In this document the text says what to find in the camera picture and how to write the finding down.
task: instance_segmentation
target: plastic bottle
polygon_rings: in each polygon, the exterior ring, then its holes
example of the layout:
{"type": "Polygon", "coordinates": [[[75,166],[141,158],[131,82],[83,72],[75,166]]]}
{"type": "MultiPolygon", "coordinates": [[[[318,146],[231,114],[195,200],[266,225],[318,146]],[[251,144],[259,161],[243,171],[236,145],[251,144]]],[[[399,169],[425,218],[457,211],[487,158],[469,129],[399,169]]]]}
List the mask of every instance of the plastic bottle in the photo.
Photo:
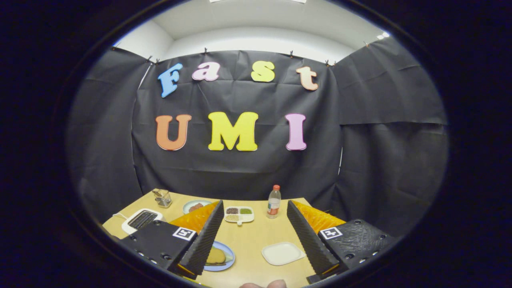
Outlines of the plastic bottle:
{"type": "Polygon", "coordinates": [[[281,192],[279,185],[274,185],[274,189],[268,196],[267,217],[274,219],[278,216],[279,206],[281,205],[281,192]]]}

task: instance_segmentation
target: pink letter i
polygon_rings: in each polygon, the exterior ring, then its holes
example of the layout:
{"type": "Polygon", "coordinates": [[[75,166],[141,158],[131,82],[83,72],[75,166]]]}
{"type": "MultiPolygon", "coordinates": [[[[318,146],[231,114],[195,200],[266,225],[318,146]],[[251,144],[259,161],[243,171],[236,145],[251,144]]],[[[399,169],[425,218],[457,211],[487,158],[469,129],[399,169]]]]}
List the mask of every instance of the pink letter i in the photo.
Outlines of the pink letter i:
{"type": "Polygon", "coordinates": [[[306,143],[302,136],[302,122],[306,120],[306,117],[302,114],[288,114],[285,118],[290,123],[290,141],[286,144],[286,149],[304,150],[306,143]]]}

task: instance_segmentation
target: wooden table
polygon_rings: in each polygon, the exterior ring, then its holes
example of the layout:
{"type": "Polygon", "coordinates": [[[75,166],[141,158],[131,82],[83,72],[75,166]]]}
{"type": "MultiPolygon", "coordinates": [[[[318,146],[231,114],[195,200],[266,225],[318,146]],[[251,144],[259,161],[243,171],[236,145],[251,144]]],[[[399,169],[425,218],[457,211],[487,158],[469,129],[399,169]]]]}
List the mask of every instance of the wooden table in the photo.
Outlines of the wooden table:
{"type": "MultiPolygon", "coordinates": [[[[217,199],[194,197],[171,194],[173,203],[169,208],[158,207],[153,193],[149,192],[139,198],[137,201],[128,205],[120,211],[124,216],[130,217],[139,209],[148,208],[163,214],[167,222],[183,215],[183,206],[191,200],[210,200],[217,199]]],[[[298,202],[309,205],[304,198],[294,199],[298,202]]],[[[314,275],[315,272],[306,257],[283,266],[270,265],[261,250],[269,245],[280,242],[291,242],[300,250],[304,251],[295,230],[293,229],[286,210],[288,200],[281,201],[278,217],[269,219],[266,217],[267,200],[264,201],[238,201],[224,200],[224,207],[228,206],[249,206],[254,210],[254,221],[243,223],[241,227],[236,223],[222,221],[216,241],[228,245],[235,254],[233,266],[218,272],[203,271],[196,281],[202,285],[212,288],[239,288],[242,284],[252,282],[262,287],[268,283],[283,279],[288,288],[298,288],[308,285],[306,277],[314,275]]],[[[121,224],[125,221],[121,216],[113,216],[107,220],[103,227],[112,235],[122,239],[128,234],[121,229],[121,224]]]]}

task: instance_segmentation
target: power cord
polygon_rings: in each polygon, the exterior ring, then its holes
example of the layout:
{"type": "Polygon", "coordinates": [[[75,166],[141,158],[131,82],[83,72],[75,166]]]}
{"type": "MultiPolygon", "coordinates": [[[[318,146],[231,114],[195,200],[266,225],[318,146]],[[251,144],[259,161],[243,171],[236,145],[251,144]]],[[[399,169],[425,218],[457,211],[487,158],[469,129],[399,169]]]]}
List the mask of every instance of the power cord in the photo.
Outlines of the power cord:
{"type": "Polygon", "coordinates": [[[120,215],[120,216],[122,216],[124,219],[128,220],[128,218],[126,218],[126,216],[124,216],[124,215],[123,215],[123,214],[121,214],[121,213],[116,213],[116,214],[112,215],[112,217],[117,216],[117,215],[120,215]]]}

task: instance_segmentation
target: black cloth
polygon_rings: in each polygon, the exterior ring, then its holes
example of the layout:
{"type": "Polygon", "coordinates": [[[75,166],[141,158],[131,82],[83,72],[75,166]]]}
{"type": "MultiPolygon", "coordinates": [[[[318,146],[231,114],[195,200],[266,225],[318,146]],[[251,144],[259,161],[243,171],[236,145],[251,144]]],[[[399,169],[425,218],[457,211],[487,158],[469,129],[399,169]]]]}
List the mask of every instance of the black cloth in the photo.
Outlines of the black cloth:
{"type": "MultiPolygon", "coordinates": [[[[332,71],[319,62],[286,55],[255,51],[223,51],[178,57],[154,66],[137,93],[133,116],[133,147],[137,175],[143,191],[171,191],[211,198],[265,200],[279,184],[283,198],[306,197],[318,207],[330,199],[328,192],[337,177],[342,131],[336,117],[337,87],[332,71]],[[270,83],[252,80],[255,61],[271,61],[275,79],[270,83]],[[215,81],[196,81],[197,66],[215,61],[221,65],[215,81]],[[177,89],[161,97],[158,76],[181,63],[177,89]],[[315,91],[304,89],[296,69],[310,66],[317,72],[315,91]],[[211,112],[221,111],[234,125],[243,112],[257,113],[256,151],[236,147],[210,151],[211,112]],[[285,115],[300,113],[304,121],[303,151],[288,151],[289,125],[285,115]],[[177,151],[161,149],[156,141],[155,118],[159,115],[192,116],[187,141],[177,151]]],[[[169,139],[177,137],[178,123],[169,124],[169,139]]]]}
{"type": "MultiPolygon", "coordinates": [[[[305,197],[341,219],[362,218],[398,236],[435,198],[447,160],[447,119],[426,71],[391,38],[330,67],[257,51],[201,53],[148,66],[142,57],[109,51],[77,95],[71,165],[75,185],[101,219],[153,188],[265,200],[279,184],[283,198],[305,197]],[[274,63],[273,81],[252,80],[258,60],[274,63]],[[210,61],[221,65],[219,78],[193,80],[198,65],[210,61]],[[183,65],[178,87],[162,98],[158,76],[176,63],[183,65]],[[303,66],[317,73],[317,90],[301,85],[295,70],[303,66]],[[218,111],[232,125],[243,112],[257,113],[258,149],[210,151],[208,115],[218,111]],[[286,149],[289,113],[306,116],[305,150],[286,149]],[[186,144],[166,151],[156,143],[155,118],[180,114],[192,116],[186,144]]],[[[169,140],[177,133],[173,119],[169,140]]]]}
{"type": "Polygon", "coordinates": [[[83,80],[69,114],[71,178],[100,222],[142,196],[133,167],[131,119],[149,66],[139,55],[109,50],[83,80]]]}

